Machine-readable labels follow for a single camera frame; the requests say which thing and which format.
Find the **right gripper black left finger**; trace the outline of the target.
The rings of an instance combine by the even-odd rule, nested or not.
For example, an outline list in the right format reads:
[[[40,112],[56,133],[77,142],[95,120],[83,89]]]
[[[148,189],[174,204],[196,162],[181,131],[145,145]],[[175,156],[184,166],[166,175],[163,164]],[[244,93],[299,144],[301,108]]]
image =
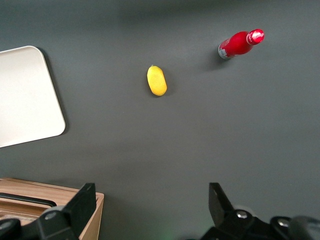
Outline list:
[[[78,240],[96,210],[96,186],[86,183],[61,209],[52,207],[22,227],[23,240]]]

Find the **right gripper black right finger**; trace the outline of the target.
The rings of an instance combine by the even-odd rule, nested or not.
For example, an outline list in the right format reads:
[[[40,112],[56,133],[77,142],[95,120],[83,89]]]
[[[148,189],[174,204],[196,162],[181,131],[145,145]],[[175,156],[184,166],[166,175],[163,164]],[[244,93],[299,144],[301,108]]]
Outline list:
[[[221,185],[209,184],[208,206],[214,223],[202,240],[289,240],[289,217],[264,222],[245,209],[233,207]]]

